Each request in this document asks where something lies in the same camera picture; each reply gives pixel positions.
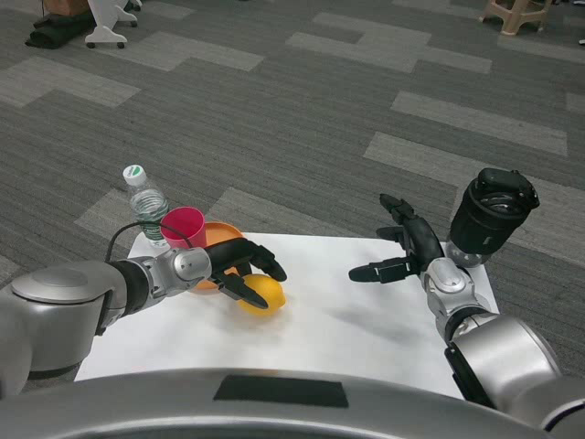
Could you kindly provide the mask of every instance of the plastic cup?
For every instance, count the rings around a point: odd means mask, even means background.
[[[183,233],[193,247],[207,247],[205,216],[201,210],[195,208],[173,209],[166,214],[161,224]],[[185,240],[173,231],[161,227],[161,233],[171,248],[189,248]]]

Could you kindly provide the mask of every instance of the table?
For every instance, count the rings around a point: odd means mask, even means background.
[[[347,272],[403,255],[397,243],[263,233],[289,279],[272,317],[244,313],[217,291],[185,292],[127,316],[96,337],[76,380],[156,369],[253,368],[393,381],[461,398],[419,279],[357,284]],[[130,256],[154,255],[141,234]],[[497,311],[483,267],[477,292]]]

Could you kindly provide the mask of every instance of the bottle label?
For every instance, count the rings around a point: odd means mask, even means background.
[[[163,237],[163,234],[161,233],[161,228],[158,226],[141,226],[144,232],[144,235],[146,235],[146,238],[148,238],[151,241],[163,241],[165,238]]]

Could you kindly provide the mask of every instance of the white stand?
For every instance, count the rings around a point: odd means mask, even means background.
[[[88,48],[95,48],[95,43],[117,43],[119,48],[128,42],[124,35],[112,31],[119,21],[130,21],[133,27],[138,26],[138,18],[123,10],[126,0],[88,0],[96,22],[93,33],[85,37]]]

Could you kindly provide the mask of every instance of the cable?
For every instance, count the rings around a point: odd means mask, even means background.
[[[179,237],[183,241],[186,242],[186,245],[189,249],[193,248],[193,245],[189,241],[189,238],[184,233],[181,233],[179,230],[173,229],[172,227],[169,227],[169,226],[165,226],[164,224],[161,224],[160,221],[136,221],[136,222],[132,222],[132,223],[118,229],[118,231],[116,231],[112,235],[112,238],[110,239],[110,243],[108,244],[108,250],[106,251],[106,257],[105,257],[106,263],[109,262],[110,258],[112,257],[113,244],[115,244],[116,239],[120,236],[120,234],[123,231],[126,231],[126,230],[131,229],[132,227],[136,227],[136,226],[159,226],[159,227],[162,227],[163,229],[170,230],[173,233],[176,233],[177,235],[179,235]]]

